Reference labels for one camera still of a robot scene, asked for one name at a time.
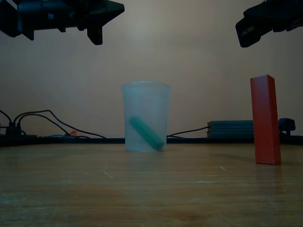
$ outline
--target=cable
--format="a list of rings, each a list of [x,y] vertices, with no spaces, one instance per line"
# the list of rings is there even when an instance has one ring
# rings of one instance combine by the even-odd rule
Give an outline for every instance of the cable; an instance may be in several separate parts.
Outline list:
[[[74,136],[65,136],[65,135],[61,135],[61,134],[58,134],[58,135],[52,135],[52,136],[46,136],[46,138],[53,138],[53,137],[62,137],[62,138],[75,139],[75,137],[74,137]]]
[[[181,139],[185,139],[184,137],[180,137],[180,136],[167,136],[167,137],[172,137],[172,138],[181,138]]]
[[[177,133],[168,135],[167,137],[172,137],[172,136],[175,136],[175,135],[179,135],[179,134],[183,134],[183,133],[188,133],[188,132],[193,132],[193,131],[200,131],[200,130],[203,130],[203,129],[208,129],[208,127],[204,127],[204,128],[201,128],[201,129],[190,130],[190,131],[177,132]]]
[[[43,117],[43,118],[49,120],[51,123],[57,125],[63,132],[65,132],[66,134],[69,135],[69,133],[68,133],[64,128],[62,128],[60,125],[58,125],[56,122],[53,122],[53,121],[52,121],[51,119],[49,119],[48,117],[45,117],[45,116],[40,115],[40,114],[34,114],[34,113],[33,113],[33,114],[32,114],[32,113],[30,113],[30,114],[25,114],[25,115],[23,115],[23,116],[19,119],[18,125],[20,125],[21,120],[22,120],[24,117],[27,117],[27,116],[39,116],[39,117]]]
[[[52,138],[52,137],[63,137],[63,138],[69,138],[69,139],[77,139],[77,138],[86,138],[86,139],[91,139],[91,137],[88,136],[65,136],[61,134],[57,135],[52,135],[52,136],[46,136],[47,138]]]
[[[16,123],[16,121],[17,121],[17,119],[18,119],[19,117],[21,117],[21,116],[23,116],[23,115],[25,115],[25,114],[32,114],[32,113],[33,113],[33,114],[38,114],[38,113],[44,113],[44,112],[50,112],[50,113],[52,114],[52,116],[53,116],[58,122],[60,122],[61,124],[64,124],[64,125],[67,126],[67,127],[70,127],[70,128],[72,128],[72,129],[74,129],[74,130],[83,132],[83,133],[85,133],[85,134],[94,135],[94,136],[99,136],[99,137],[101,137],[101,138],[106,139],[106,137],[104,137],[104,136],[101,136],[101,135],[98,135],[98,134],[95,134],[95,133],[91,133],[91,132],[87,132],[87,131],[83,131],[83,130],[79,130],[79,129],[76,129],[76,128],[74,128],[74,127],[72,127],[72,126],[70,126],[70,125],[68,125],[68,124],[66,124],[66,123],[64,123],[64,122],[62,122],[59,118],[57,118],[57,116],[56,116],[51,110],[33,111],[33,112],[26,112],[26,113],[19,114],[19,115],[15,118],[14,123]]]
[[[2,113],[4,116],[8,118],[9,123],[12,123],[11,118],[6,113],[4,113],[2,110],[0,110],[0,113]]]

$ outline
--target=table surface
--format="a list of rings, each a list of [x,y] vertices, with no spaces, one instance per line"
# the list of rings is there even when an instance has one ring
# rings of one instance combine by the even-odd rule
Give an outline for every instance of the table surface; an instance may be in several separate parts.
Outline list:
[[[255,164],[253,144],[0,148],[0,226],[303,225],[303,147]]]

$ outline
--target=green pen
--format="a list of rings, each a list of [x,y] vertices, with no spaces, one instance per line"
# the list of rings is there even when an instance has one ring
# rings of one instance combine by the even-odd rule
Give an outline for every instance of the green pen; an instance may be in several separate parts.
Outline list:
[[[134,116],[129,120],[136,132],[154,149],[161,150],[165,141],[160,138],[140,117]]]

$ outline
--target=plastic cup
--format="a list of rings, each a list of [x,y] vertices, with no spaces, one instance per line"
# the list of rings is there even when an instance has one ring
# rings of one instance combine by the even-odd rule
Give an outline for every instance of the plastic cup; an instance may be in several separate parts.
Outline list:
[[[164,150],[170,86],[157,82],[133,82],[123,85],[122,92],[126,149]]]

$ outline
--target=red wooden block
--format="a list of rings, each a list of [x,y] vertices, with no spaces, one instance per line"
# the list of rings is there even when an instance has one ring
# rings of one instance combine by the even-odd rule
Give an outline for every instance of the red wooden block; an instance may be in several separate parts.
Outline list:
[[[275,79],[270,75],[250,79],[256,162],[281,163]]]

